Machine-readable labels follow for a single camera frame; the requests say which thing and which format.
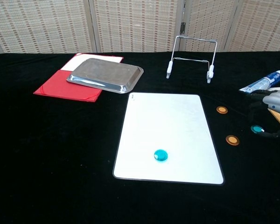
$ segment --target blue disc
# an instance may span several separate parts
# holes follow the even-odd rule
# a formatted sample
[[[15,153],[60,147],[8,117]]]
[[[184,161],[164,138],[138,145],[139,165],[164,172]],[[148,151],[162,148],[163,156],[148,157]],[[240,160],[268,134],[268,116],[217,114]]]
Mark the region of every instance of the blue disc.
[[[159,150],[154,152],[154,158],[157,161],[165,161],[168,158],[168,154],[166,153],[165,150],[159,149]]]
[[[256,134],[265,131],[262,127],[260,127],[258,125],[252,125],[251,130]]]

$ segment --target metal tray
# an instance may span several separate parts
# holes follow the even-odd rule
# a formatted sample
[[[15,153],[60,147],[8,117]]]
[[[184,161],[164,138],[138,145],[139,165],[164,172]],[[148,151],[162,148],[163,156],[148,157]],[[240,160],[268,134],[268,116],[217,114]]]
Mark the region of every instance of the metal tray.
[[[90,58],[80,64],[67,81],[116,93],[131,91],[143,69],[116,62]]]

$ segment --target black fabric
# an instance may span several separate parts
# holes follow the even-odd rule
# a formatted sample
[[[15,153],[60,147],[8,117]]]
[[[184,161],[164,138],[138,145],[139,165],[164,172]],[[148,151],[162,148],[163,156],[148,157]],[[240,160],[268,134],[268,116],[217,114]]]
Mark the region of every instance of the black fabric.
[[[73,54],[2,54],[0,223],[280,224],[280,139],[252,133],[251,101],[238,92],[280,70],[280,52],[218,53],[210,84],[207,65],[196,62],[174,61],[166,79],[170,52],[106,55],[144,69],[133,91],[201,96],[225,184],[115,179],[128,94],[103,91],[96,103],[33,95]],[[219,114],[220,105],[229,112]],[[280,129],[267,110],[256,112],[252,124]],[[226,143],[230,134],[238,146]]]

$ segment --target whiteboard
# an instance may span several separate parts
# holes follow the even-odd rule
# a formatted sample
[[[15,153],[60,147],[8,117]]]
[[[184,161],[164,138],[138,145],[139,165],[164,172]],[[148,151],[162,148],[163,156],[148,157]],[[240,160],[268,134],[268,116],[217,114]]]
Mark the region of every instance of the whiteboard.
[[[154,157],[167,152],[165,161]],[[113,175],[116,178],[223,184],[198,95],[130,93]]]

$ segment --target orange disc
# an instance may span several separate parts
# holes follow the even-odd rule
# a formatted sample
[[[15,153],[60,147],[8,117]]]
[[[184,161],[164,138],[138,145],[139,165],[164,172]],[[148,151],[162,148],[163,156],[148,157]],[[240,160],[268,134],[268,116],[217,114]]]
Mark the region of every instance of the orange disc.
[[[228,112],[228,109],[224,106],[218,106],[217,111],[221,114],[226,114]]]
[[[237,146],[239,144],[239,139],[237,136],[234,135],[228,135],[226,137],[226,141],[228,144],[232,145],[232,146]]]

